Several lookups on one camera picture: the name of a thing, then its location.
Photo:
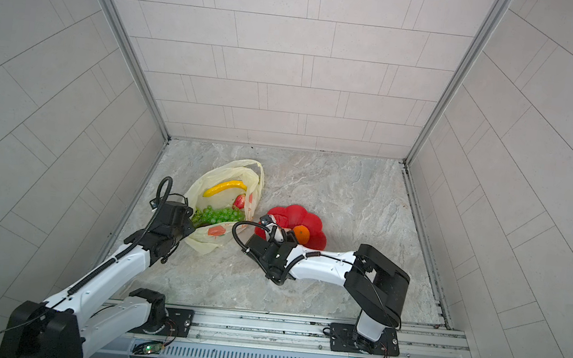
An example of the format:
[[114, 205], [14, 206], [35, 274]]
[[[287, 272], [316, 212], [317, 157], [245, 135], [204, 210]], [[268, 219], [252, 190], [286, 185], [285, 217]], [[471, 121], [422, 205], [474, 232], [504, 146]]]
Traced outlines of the orange tangerine fruit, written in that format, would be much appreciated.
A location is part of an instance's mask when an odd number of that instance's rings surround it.
[[295, 226], [293, 228], [294, 235], [296, 236], [297, 242], [301, 245], [307, 245], [310, 242], [310, 230], [303, 224]]

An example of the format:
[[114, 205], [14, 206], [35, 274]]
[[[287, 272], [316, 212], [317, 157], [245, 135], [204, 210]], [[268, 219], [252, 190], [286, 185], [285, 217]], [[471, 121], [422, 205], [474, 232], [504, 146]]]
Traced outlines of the cream plastic fruit-print bag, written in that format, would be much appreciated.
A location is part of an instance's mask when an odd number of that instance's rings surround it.
[[256, 160], [237, 160], [202, 176], [185, 193], [194, 210], [196, 230], [184, 242], [200, 254], [208, 254], [232, 241], [232, 228], [249, 220], [263, 193], [265, 174]]

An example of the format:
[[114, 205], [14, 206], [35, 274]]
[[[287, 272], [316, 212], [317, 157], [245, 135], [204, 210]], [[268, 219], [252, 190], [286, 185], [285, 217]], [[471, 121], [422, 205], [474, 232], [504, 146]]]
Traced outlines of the red flower-shaped plastic plate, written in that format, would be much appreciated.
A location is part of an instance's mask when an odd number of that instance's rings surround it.
[[267, 214], [282, 214], [289, 218], [289, 227], [287, 230], [293, 230], [295, 226], [303, 224], [310, 230], [310, 242], [304, 247], [314, 250], [326, 249], [327, 237], [323, 232], [323, 223], [320, 217], [312, 212], [307, 211], [303, 206], [294, 204], [288, 207], [278, 206], [267, 212]]

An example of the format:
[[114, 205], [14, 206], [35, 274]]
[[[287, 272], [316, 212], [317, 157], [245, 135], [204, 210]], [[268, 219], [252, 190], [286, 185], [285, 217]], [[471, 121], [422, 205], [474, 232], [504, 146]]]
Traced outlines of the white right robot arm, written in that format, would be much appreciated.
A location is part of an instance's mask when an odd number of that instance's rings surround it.
[[288, 280], [313, 280], [342, 287], [360, 307], [346, 344], [357, 352], [393, 357], [399, 355], [397, 331], [406, 303], [410, 276], [368, 244], [348, 252], [310, 249], [291, 232], [275, 224], [255, 224], [263, 236], [253, 235], [243, 242], [233, 237], [245, 255], [282, 286]]

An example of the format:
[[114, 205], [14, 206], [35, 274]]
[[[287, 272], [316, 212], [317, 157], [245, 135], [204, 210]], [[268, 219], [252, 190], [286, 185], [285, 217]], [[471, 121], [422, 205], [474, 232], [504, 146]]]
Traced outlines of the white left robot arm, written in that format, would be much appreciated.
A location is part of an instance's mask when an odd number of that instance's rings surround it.
[[0, 358], [90, 358], [134, 329], [165, 332], [173, 342], [178, 325], [162, 293], [141, 288], [118, 304], [107, 301], [138, 274], [166, 262], [182, 238], [194, 232], [191, 219], [192, 208], [183, 197], [157, 201], [147, 227], [127, 237], [112, 257], [61, 292], [15, 309], [1, 335]]

